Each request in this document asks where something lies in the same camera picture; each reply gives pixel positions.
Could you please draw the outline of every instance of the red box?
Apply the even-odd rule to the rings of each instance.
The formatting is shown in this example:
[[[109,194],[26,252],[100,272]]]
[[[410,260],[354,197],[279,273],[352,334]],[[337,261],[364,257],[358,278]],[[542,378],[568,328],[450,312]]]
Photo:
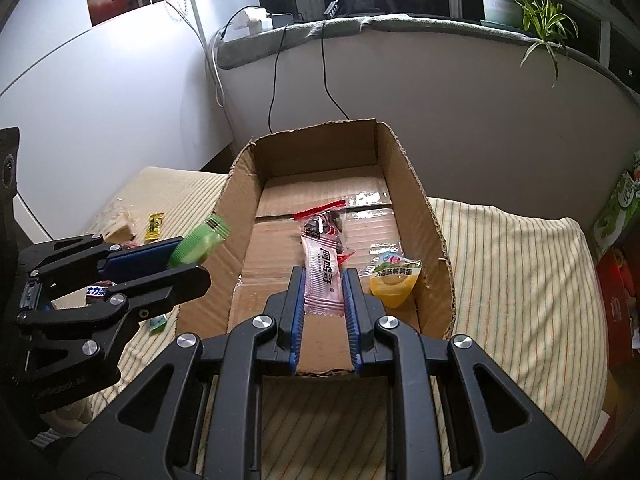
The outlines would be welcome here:
[[[600,281],[609,335],[609,368],[633,358],[631,320],[626,305],[625,286],[613,250],[609,249],[596,266]]]

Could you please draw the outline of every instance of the yellow snack package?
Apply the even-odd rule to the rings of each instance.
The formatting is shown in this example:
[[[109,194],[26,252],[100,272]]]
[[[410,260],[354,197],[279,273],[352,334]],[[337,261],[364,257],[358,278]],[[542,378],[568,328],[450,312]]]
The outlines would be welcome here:
[[[160,237],[160,228],[162,227],[162,220],[164,219],[164,213],[153,213],[149,215],[149,227],[146,228],[145,242],[153,242]]]
[[[398,308],[411,293],[421,270],[420,260],[410,260],[395,251],[382,253],[369,278],[371,293],[387,308]]]

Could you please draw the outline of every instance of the striped fabric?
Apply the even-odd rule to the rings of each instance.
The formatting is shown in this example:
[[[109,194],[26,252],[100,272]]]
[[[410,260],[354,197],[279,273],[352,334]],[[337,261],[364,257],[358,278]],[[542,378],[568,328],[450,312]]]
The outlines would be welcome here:
[[[162,237],[183,235],[211,211],[224,178],[147,168],[119,197],[134,203],[137,225],[163,210]],[[454,272],[454,333],[476,339],[585,454],[604,398],[607,334],[578,224],[430,200]],[[92,397],[94,416],[175,337],[176,310],[161,335],[142,325],[121,358],[122,380]],[[379,379],[267,378],[263,478],[382,480],[385,391]],[[441,441],[448,469],[444,429]]]

